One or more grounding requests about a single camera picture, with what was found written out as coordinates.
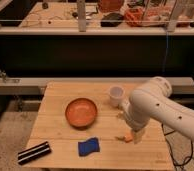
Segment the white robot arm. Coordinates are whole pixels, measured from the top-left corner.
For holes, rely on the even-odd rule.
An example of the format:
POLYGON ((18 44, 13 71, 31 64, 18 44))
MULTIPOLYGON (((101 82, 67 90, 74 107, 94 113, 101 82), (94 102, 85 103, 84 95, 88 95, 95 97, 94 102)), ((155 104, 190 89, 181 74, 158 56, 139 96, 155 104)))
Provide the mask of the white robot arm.
POLYGON ((125 122, 140 131, 151 118, 194 141, 194 110, 170 100, 172 86, 164 77, 153 77, 136 87, 122 104, 125 122))

